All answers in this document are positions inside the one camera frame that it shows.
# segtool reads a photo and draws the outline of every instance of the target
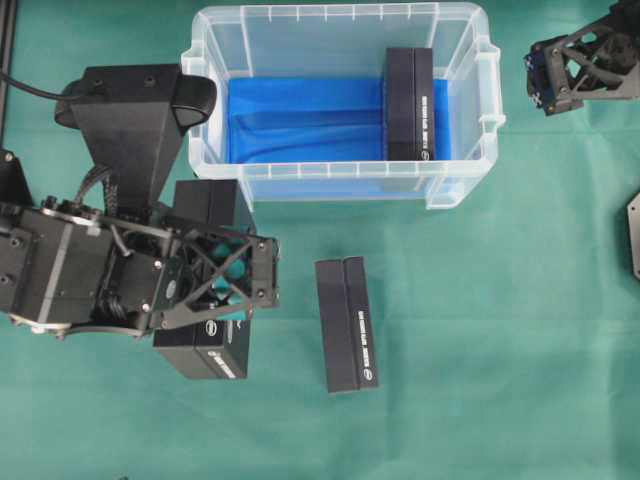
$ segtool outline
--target black box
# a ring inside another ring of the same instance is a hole
[[[237,180],[176,182],[173,213],[195,222],[255,232]],[[249,320],[212,319],[173,330],[156,330],[153,346],[187,378],[246,378],[250,329]]]
[[[237,180],[176,182],[173,214],[195,222],[255,233],[256,226]]]
[[[433,51],[388,48],[383,97],[384,158],[434,160]]]
[[[191,379],[247,378],[251,321],[208,320],[156,330],[153,347]]]
[[[329,393],[378,386],[364,259],[316,262]]]

